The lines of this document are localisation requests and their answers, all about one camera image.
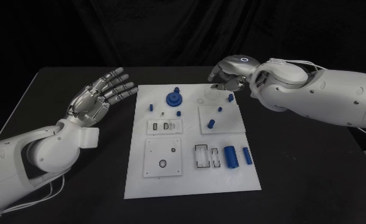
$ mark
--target small blue part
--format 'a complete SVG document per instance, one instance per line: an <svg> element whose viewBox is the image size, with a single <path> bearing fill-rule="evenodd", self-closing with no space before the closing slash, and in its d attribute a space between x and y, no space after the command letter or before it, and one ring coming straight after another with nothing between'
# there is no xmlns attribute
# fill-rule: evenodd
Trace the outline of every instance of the small blue part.
<svg viewBox="0 0 366 224"><path fill-rule="evenodd" d="M230 94L228 100L230 100L230 102L234 101L234 94L232 93Z"/></svg>
<svg viewBox="0 0 366 224"><path fill-rule="evenodd" d="M245 159L247 159L247 164L251 165L253 164L253 158L251 158L248 147L244 147L243 151L244 151L244 156L245 156Z"/></svg>
<svg viewBox="0 0 366 224"><path fill-rule="evenodd" d="M228 168L240 167L237 153L235 153L235 147L234 146L227 146L224 148L224 152L225 152Z"/></svg>
<svg viewBox="0 0 366 224"><path fill-rule="evenodd" d="M215 120L211 119L211 122L208 123L208 128L212 129L215 124Z"/></svg>
<svg viewBox="0 0 366 224"><path fill-rule="evenodd" d="M169 93L169 95L166 96L166 103L169 106L179 106L182 104L183 98L182 95L179 94L181 90L176 87L175 91L172 93Z"/></svg>

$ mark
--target robotic hand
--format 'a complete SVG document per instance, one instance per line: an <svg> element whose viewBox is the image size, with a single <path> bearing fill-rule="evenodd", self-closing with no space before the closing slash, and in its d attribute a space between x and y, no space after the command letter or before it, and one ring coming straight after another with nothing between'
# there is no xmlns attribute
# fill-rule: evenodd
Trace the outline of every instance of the robotic hand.
<svg viewBox="0 0 366 224"><path fill-rule="evenodd" d="M101 121L111 105L139 91L134 83L119 85L129 79L127 74L120 76L123 71L123 68L111 71L81 90L55 126L0 141L0 215L15 201L70 171L81 148L98 146L100 129L90 127ZM29 162L47 172L36 178L29 178L26 173L25 146L29 146Z"/></svg>
<svg viewBox="0 0 366 224"><path fill-rule="evenodd" d="M315 67L315 71L306 72L296 64ZM212 89L237 92L248 82L253 97L268 109L290 109L319 121L366 127L366 74L328 70L299 60L271 58L261 64L244 55L230 56L218 63L209 81L218 73L227 82L212 85Z"/></svg>

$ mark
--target table surface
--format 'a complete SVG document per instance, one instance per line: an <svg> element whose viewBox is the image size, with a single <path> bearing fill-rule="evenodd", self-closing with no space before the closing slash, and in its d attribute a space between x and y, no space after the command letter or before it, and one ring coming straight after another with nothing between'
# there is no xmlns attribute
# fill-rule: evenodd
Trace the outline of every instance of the table surface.
<svg viewBox="0 0 366 224"><path fill-rule="evenodd" d="M211 69L145 67L126 72L136 85L198 84L206 83ZM77 92L111 70L42 69L0 139L55 125ZM134 96L100 123L100 146L83 149L61 194L3 214L2 223L366 223L366 156L348 129L292 111L273 112L250 95L250 88L235 93L261 191L124 200Z"/></svg>

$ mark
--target rectangular slot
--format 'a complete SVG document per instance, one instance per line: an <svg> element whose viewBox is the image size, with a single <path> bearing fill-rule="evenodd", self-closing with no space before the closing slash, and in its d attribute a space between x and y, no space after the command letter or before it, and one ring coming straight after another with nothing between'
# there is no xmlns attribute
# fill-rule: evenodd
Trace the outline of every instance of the rectangular slot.
<svg viewBox="0 0 366 224"><path fill-rule="evenodd" d="M182 119L173 120L149 120L147 135L182 134Z"/></svg>
<svg viewBox="0 0 366 224"><path fill-rule="evenodd" d="M214 162L214 167L221 167L218 148L212 148L212 162Z"/></svg>
<svg viewBox="0 0 366 224"><path fill-rule="evenodd" d="M208 145L195 146L195 155L198 168L211 167L211 160L208 158Z"/></svg>

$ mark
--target white acrylic plate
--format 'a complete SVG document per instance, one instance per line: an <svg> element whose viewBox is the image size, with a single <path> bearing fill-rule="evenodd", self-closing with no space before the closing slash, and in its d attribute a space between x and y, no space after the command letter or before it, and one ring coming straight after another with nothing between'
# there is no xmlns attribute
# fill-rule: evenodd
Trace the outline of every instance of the white acrylic plate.
<svg viewBox="0 0 366 224"><path fill-rule="evenodd" d="M183 103L178 107L166 104L166 96L181 88ZM227 133L204 135L201 131L199 106L205 105L234 105L237 100L228 101L228 91L211 94L208 90L211 84L196 85L140 85L137 93L134 130L130 147L129 171L126 180L124 198L150 198L156 196L189 195L202 193L218 193L232 191L261 190L260 180L254 164L245 162L243 148L248 147L245 133ZM150 104L155 105L155 111L150 112ZM179 134L182 145L182 176L143 177L146 140L149 138L173 138L173 135L147 135L149 120L182 119L183 134ZM196 168L195 145L208 145L211 153L212 148L218 148L221 161L219 168ZM227 167L224 147L235 146L240 167L230 169Z"/></svg>
<svg viewBox="0 0 366 224"><path fill-rule="evenodd" d="M182 175L181 138L153 138L146 143L145 177Z"/></svg>
<svg viewBox="0 0 366 224"><path fill-rule="evenodd" d="M199 106L202 134L245 133L243 115L238 105ZM215 120L212 129L208 127L211 119Z"/></svg>

